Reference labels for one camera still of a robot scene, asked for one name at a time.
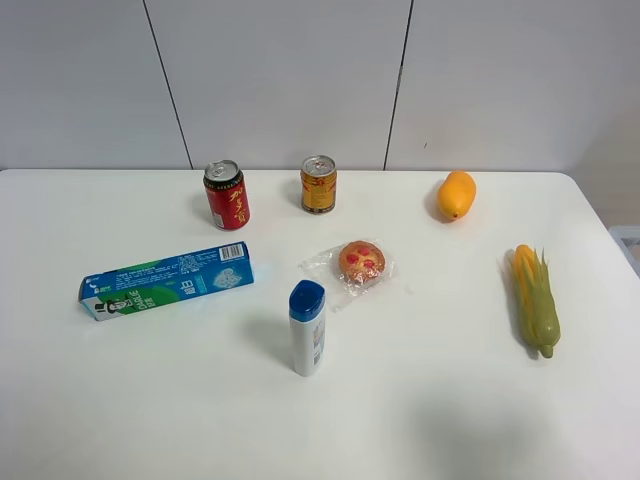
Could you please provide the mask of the blue green toothpaste box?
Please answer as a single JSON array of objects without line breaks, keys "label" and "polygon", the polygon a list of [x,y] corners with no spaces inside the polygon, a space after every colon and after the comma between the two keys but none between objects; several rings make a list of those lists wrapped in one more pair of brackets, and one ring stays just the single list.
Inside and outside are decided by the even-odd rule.
[{"label": "blue green toothpaste box", "polygon": [[105,321],[253,282],[249,250],[240,241],[87,276],[78,302]]}]

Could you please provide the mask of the red soda can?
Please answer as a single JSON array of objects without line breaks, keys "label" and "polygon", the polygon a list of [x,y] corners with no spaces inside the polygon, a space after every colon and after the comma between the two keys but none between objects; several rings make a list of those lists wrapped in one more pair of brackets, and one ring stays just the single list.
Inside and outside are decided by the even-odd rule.
[{"label": "red soda can", "polygon": [[250,219],[250,209],[244,174],[231,160],[208,164],[203,184],[214,224],[226,231],[244,227]]}]

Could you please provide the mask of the grey plastic bin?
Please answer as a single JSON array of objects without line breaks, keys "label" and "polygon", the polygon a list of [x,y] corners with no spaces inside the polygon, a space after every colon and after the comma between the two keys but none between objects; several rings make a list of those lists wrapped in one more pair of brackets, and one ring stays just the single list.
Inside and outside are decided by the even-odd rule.
[{"label": "grey plastic bin", "polygon": [[609,233],[614,242],[623,252],[629,265],[632,267],[637,276],[640,276],[639,265],[639,241],[640,226],[639,225],[621,225],[613,226],[609,229]]}]

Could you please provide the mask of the orange mango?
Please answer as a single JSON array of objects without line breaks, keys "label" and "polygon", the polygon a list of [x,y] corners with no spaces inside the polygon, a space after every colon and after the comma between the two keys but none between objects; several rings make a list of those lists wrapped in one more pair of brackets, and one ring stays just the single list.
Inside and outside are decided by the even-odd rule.
[{"label": "orange mango", "polygon": [[452,171],[437,192],[437,205],[441,214],[455,221],[471,209],[476,197],[476,183],[465,171]]}]

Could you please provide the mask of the wrapped fruit tart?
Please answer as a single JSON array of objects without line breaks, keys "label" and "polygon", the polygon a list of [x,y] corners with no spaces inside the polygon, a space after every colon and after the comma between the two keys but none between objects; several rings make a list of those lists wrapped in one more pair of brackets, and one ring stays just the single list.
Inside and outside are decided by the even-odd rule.
[{"label": "wrapped fruit tart", "polygon": [[377,241],[354,240],[324,250],[300,264],[326,291],[328,308],[339,312],[396,276],[393,256]]}]

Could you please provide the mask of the corn cob with husk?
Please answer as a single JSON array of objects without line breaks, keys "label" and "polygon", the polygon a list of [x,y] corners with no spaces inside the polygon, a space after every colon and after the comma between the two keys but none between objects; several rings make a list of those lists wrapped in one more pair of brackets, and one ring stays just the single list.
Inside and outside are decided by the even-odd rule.
[{"label": "corn cob with husk", "polygon": [[544,254],[526,244],[516,247],[509,259],[517,301],[519,333],[525,344],[551,359],[561,338],[560,323]]}]

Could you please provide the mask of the white blue-capped shampoo bottle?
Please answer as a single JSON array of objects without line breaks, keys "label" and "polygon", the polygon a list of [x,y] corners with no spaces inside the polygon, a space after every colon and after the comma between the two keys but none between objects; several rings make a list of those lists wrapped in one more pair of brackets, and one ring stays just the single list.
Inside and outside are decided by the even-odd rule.
[{"label": "white blue-capped shampoo bottle", "polygon": [[317,370],[325,346],[325,289],[301,280],[289,296],[292,358],[297,374],[308,377]]}]

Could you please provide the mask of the yellow drink can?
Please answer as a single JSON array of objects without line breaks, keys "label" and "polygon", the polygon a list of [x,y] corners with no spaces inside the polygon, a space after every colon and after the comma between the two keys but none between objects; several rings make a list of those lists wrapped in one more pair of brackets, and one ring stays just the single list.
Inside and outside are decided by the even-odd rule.
[{"label": "yellow drink can", "polygon": [[300,171],[302,182],[301,206],[313,214],[323,214],[336,204],[337,169],[334,160],[326,155],[306,158]]}]

